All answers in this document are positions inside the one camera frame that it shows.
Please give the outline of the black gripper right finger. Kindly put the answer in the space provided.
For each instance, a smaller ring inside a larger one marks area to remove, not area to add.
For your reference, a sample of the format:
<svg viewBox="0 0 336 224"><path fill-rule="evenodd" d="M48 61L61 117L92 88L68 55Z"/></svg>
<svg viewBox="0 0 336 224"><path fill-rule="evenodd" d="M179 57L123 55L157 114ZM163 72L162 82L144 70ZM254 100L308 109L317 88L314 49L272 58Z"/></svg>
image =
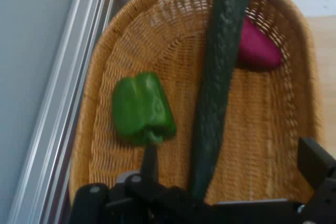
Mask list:
<svg viewBox="0 0 336 224"><path fill-rule="evenodd" d="M335 158L314 139L299 139L298 169L314 193L302 208L304 222L335 223Z"/></svg>

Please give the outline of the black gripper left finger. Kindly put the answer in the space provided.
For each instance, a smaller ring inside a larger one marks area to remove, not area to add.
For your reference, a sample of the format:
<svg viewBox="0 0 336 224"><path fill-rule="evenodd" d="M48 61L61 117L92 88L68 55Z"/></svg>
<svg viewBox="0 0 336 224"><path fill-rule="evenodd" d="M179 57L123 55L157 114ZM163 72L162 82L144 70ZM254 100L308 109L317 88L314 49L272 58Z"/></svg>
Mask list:
<svg viewBox="0 0 336 224"><path fill-rule="evenodd" d="M157 148L145 149L139 173L109 188L87 184L77 190L69 223L205 223L207 206L179 187L158 182Z"/></svg>

